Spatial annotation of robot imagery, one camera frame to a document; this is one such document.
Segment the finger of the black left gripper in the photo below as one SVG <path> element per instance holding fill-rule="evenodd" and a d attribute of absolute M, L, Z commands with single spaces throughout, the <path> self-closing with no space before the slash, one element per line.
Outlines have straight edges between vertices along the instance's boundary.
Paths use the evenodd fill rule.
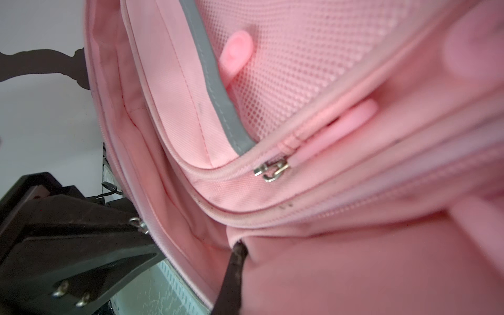
<path fill-rule="evenodd" d="M 1 259 L 29 236 L 68 236 L 132 229 L 127 198 L 106 203 L 63 186 L 50 173 L 23 175 L 1 198 Z"/>

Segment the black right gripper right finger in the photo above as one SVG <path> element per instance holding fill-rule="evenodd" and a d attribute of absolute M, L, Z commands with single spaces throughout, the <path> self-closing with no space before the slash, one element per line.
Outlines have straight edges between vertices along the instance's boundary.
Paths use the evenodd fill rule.
<path fill-rule="evenodd" d="M 242 241 L 238 241 L 232 248 L 227 271 L 211 315 L 239 315 L 242 305 L 243 270 L 247 256 L 248 248 Z"/>

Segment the pink backpack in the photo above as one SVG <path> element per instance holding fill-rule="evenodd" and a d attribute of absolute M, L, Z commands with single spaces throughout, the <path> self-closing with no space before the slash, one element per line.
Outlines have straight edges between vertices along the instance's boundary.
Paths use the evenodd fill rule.
<path fill-rule="evenodd" d="M 503 313 L 502 1 L 87 1 L 108 160 L 239 314 Z"/>

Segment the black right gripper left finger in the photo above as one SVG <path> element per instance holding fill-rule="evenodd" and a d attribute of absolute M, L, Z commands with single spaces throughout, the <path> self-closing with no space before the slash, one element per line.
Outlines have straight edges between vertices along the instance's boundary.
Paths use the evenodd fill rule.
<path fill-rule="evenodd" d="M 164 259 L 136 229 L 30 236 L 1 262 L 2 314 L 93 314 Z"/>

